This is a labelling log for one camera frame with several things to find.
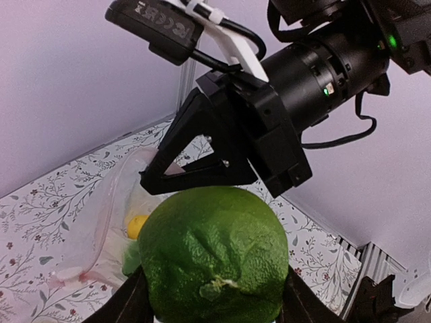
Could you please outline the clear pink zip top bag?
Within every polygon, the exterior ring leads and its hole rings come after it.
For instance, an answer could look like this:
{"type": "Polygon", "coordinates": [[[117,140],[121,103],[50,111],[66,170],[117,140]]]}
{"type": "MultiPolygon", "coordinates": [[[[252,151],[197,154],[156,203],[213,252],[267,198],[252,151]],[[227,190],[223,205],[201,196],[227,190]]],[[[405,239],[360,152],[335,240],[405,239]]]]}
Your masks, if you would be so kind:
{"type": "Polygon", "coordinates": [[[61,262],[50,273],[49,287],[73,291],[97,281],[118,289],[127,280],[123,271],[136,246],[127,227],[162,202],[139,183],[139,173],[157,151],[153,147],[133,150],[100,181],[70,229],[61,262]]]}

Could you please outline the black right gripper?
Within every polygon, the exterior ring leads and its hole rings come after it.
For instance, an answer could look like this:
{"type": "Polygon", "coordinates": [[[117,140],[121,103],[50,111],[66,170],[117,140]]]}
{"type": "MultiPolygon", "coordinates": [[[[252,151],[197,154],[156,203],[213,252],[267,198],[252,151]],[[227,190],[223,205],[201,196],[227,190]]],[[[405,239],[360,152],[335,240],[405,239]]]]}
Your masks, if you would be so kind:
{"type": "Polygon", "coordinates": [[[150,194],[262,180],[272,196],[312,176],[303,132],[365,93],[387,96],[388,54],[374,41],[343,33],[314,34],[263,61],[268,82],[243,72],[210,71],[172,121],[140,185],[150,194]],[[168,174],[196,137],[212,152],[168,174]]]}

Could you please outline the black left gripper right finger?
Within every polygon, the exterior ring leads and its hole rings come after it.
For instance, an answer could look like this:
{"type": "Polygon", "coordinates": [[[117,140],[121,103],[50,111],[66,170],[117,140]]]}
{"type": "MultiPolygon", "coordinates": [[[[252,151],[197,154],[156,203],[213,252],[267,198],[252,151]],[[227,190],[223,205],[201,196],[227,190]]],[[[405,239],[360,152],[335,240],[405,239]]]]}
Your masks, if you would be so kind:
{"type": "Polygon", "coordinates": [[[279,313],[281,323],[344,323],[302,280],[292,267],[284,283],[283,305],[279,313]]]}

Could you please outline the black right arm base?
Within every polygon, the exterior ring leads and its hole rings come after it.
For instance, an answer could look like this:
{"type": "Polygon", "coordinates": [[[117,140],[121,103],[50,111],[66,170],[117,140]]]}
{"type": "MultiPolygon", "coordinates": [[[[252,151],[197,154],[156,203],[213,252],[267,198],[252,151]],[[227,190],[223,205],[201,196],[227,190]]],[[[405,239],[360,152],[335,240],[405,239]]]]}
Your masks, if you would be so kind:
{"type": "Polygon", "coordinates": [[[376,284],[364,277],[358,287],[346,322],[398,322],[400,317],[411,312],[398,308],[393,297],[395,275],[389,275],[376,284]]]}

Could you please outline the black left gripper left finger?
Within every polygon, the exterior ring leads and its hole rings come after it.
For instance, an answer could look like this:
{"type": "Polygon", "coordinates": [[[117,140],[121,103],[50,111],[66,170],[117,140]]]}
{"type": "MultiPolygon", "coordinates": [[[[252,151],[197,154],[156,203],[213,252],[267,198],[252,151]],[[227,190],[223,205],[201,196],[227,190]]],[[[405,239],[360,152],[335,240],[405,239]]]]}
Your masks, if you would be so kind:
{"type": "Polygon", "coordinates": [[[147,280],[142,266],[129,276],[114,295],[83,323],[147,323],[154,322],[147,280]]]}

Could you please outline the green bok choy toy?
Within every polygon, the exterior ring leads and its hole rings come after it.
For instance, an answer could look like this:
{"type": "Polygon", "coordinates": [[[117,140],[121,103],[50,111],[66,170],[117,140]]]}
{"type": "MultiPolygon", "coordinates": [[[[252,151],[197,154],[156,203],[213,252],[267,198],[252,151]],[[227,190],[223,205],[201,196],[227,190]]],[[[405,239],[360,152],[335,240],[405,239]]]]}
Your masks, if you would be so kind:
{"type": "Polygon", "coordinates": [[[139,244],[138,241],[135,240],[129,243],[123,254],[122,273],[129,277],[135,272],[140,264],[141,257],[139,254],[139,244]]]}

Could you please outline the dark green round fruit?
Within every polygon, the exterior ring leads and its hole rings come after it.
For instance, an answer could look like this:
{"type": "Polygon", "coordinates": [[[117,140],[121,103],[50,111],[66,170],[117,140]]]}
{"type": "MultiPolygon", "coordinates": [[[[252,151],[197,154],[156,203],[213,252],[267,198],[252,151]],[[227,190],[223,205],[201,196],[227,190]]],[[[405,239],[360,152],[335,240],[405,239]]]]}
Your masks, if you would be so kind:
{"type": "Polygon", "coordinates": [[[178,192],[156,207],[137,242],[160,322],[272,322],[281,311],[286,233],[247,190],[178,192]]]}

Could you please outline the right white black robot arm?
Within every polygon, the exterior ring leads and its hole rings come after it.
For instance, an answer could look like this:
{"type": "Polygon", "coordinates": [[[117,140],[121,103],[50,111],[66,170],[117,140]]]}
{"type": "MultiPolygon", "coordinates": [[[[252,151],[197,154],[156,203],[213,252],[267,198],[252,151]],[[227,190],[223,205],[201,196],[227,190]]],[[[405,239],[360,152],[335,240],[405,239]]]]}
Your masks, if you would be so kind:
{"type": "Polygon", "coordinates": [[[141,173],[150,194],[262,180],[279,196],[312,177],[306,150],[370,134],[303,143],[307,128],[350,99],[364,119],[364,94],[389,94],[390,62],[430,71],[429,1],[270,1],[267,19],[286,44],[262,62],[267,80],[219,69],[200,77],[141,173]]]}

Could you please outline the yellow lemon toy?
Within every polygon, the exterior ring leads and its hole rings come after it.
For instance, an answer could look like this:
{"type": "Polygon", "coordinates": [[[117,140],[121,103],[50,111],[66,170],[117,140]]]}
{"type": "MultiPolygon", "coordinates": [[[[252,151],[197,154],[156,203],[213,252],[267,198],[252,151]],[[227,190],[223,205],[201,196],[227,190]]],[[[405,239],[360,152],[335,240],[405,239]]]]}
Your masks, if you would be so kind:
{"type": "Polygon", "coordinates": [[[129,239],[136,240],[139,236],[141,228],[148,219],[148,215],[137,215],[130,220],[127,225],[127,236],[129,239]]]}

